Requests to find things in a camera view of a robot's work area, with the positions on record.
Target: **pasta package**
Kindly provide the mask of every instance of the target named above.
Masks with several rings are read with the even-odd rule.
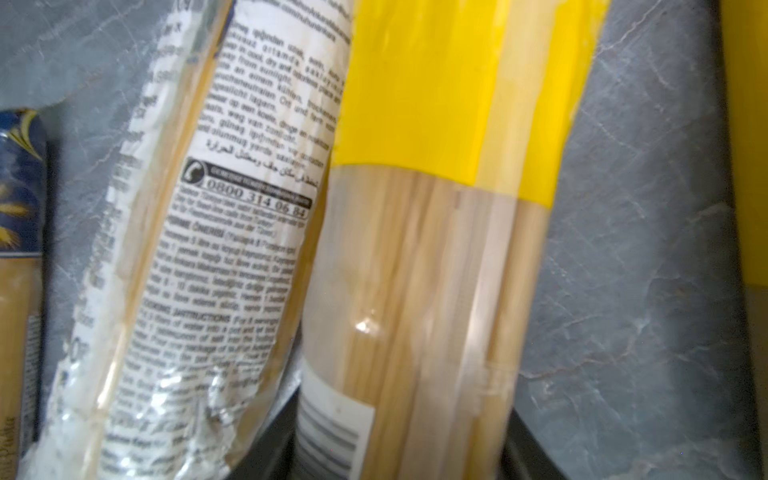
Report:
[[[22,478],[224,478],[296,332],[351,6],[169,5]]]
[[[721,2],[733,186],[752,368],[768,478],[768,4]]]
[[[360,0],[293,478],[496,478],[607,0]]]
[[[37,112],[0,111],[0,480],[35,434],[45,158]]]

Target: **yellow label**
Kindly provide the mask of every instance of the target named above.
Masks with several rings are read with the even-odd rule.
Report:
[[[609,2],[358,1],[332,166],[409,168],[551,207]]]
[[[742,274],[768,286],[768,2],[720,4]]]
[[[475,184],[511,0],[359,0],[332,165]]]
[[[552,207],[565,141],[609,4],[610,0],[567,0],[558,8],[520,184],[523,200]]]

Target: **white label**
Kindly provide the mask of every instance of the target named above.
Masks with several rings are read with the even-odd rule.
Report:
[[[237,3],[142,297],[101,478],[217,477],[258,392],[346,71],[346,43],[328,26],[338,13],[306,2],[321,35],[293,3]]]
[[[304,362],[296,452],[297,480],[358,480],[376,409],[328,386]]]
[[[349,56],[350,2],[238,0],[197,131],[174,187],[103,435],[103,379],[127,299],[118,266],[149,241],[141,188],[192,45],[217,2],[174,2],[128,128],[25,478],[211,480],[257,395],[333,144]]]

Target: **spaghetti package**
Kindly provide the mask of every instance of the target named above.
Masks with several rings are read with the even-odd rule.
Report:
[[[721,2],[733,186],[752,368],[768,478],[768,4]]]
[[[607,0],[360,0],[293,478],[496,478]]]
[[[0,111],[0,480],[35,434],[45,157],[37,112]]]
[[[172,5],[23,478],[225,477],[296,332],[350,5]]]

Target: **marble surface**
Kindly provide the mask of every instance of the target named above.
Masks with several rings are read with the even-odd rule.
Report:
[[[170,1],[0,2],[0,108],[51,130],[47,395]],[[614,0],[561,175],[517,408],[572,480],[758,479],[714,0]]]
[[[613,3],[516,406],[573,480],[759,478],[717,3]]]

